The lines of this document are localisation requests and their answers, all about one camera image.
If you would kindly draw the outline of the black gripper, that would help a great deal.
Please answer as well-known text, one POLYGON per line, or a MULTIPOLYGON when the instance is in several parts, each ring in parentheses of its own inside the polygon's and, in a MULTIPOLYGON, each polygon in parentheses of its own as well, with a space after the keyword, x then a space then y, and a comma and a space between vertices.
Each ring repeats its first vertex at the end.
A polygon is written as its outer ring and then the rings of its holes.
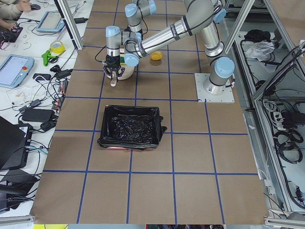
POLYGON ((106 59, 103 62, 103 71, 111 78, 113 73, 115 73, 118 78, 122 77, 125 68, 121 67, 120 56, 110 56, 107 54, 106 59))

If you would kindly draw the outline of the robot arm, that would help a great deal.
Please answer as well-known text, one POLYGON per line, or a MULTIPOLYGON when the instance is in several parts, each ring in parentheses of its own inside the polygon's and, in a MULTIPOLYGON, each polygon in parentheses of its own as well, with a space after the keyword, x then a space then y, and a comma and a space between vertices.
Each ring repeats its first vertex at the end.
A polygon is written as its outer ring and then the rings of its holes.
POLYGON ((185 36, 200 33, 205 45, 205 54, 210 60, 211 74, 203 83, 204 90, 220 95, 233 75, 234 62, 223 56, 224 43, 219 38, 216 24, 226 16, 219 0, 185 0, 186 14, 178 21, 146 39, 142 37, 143 17, 156 12, 153 0, 142 0, 125 6, 129 29, 120 30, 118 26, 108 26, 105 30, 107 55, 103 63, 104 73, 114 87, 125 72, 121 66, 121 49, 124 49, 124 63, 135 67, 141 58, 176 42, 185 36))
POLYGON ((153 0, 133 0, 124 8, 130 31, 138 32, 143 37, 142 23, 144 17, 156 13, 157 7, 153 0))

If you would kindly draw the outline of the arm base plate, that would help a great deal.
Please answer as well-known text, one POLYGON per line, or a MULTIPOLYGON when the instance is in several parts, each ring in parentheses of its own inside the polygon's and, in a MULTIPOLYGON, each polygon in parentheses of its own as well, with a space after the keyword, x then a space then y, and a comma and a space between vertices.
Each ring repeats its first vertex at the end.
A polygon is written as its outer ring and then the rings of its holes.
POLYGON ((194 77, 197 101, 199 103, 234 103, 234 95, 229 79, 226 85, 216 86, 210 82, 209 73, 195 73, 194 77))

